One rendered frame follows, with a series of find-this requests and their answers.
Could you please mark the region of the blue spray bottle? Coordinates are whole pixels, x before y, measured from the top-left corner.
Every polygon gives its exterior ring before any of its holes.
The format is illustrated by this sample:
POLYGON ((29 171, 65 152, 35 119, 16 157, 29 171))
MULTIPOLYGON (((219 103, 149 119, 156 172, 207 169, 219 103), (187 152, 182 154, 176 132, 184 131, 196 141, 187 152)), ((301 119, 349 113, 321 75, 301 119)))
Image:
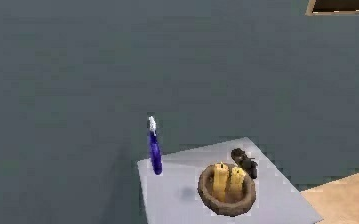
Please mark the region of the blue spray bottle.
POLYGON ((153 116, 148 117, 149 122, 149 147, 151 164, 156 175, 160 175, 163 170, 161 151, 157 136, 157 124, 153 116))

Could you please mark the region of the yellow candle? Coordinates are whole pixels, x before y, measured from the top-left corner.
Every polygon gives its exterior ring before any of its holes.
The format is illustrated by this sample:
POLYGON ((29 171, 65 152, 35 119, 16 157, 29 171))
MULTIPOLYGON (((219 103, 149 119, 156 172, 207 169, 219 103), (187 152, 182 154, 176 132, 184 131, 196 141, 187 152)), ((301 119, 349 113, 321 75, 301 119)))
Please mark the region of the yellow candle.
POLYGON ((213 177, 213 196, 221 201, 225 201, 227 180, 229 177, 229 168, 223 163, 216 163, 213 168, 214 177, 213 177))
POLYGON ((229 192, 234 201, 239 201, 243 197, 243 183, 247 173, 240 167, 231 169, 229 192))

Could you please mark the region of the small dark brown figurine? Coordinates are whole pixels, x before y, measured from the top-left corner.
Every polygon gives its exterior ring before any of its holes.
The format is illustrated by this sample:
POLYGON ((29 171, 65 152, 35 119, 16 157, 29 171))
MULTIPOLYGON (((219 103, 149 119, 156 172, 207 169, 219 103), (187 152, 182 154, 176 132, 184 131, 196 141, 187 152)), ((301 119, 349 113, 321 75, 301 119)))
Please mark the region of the small dark brown figurine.
POLYGON ((253 158, 250 158, 244 150, 241 148, 235 148, 231 151, 231 158, 237 164, 248 173, 252 179, 257 178, 257 166, 258 164, 253 158))

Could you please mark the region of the pale grey table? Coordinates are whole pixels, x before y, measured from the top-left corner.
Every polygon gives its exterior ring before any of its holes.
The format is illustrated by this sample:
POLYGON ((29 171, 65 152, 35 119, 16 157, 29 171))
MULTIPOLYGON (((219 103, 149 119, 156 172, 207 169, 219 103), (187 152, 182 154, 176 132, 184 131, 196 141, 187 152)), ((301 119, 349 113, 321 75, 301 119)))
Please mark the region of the pale grey table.
POLYGON ((148 224, 316 224, 321 215, 247 137, 162 157, 163 171, 154 173, 148 159, 137 162, 148 224), (240 148, 258 163, 256 201, 249 212, 228 217, 207 208, 197 192, 202 171, 232 161, 240 148))

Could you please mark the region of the brown round bowl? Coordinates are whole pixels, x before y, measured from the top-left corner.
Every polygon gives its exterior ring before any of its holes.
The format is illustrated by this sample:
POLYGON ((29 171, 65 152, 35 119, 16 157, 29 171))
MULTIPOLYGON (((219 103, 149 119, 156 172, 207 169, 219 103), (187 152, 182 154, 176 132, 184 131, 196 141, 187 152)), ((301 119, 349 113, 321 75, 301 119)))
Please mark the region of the brown round bowl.
POLYGON ((249 212, 256 201, 256 186, 253 179, 245 171, 247 175, 243 183, 243 197, 239 201, 234 201, 229 192, 229 184, 231 169, 237 165, 224 163, 229 168, 229 177, 227 180, 225 201, 221 202, 213 196, 212 184, 215 164, 207 166, 199 176, 197 191, 203 204, 217 215, 236 217, 249 212))

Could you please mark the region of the wood framed dark picture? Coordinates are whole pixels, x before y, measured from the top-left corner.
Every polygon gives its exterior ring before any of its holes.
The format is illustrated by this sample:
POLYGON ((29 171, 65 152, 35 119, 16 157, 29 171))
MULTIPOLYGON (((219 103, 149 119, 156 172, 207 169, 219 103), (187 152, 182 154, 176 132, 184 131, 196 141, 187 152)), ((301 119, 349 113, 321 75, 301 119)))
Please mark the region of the wood framed dark picture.
POLYGON ((359 0, 309 0, 306 15, 359 15, 359 0))

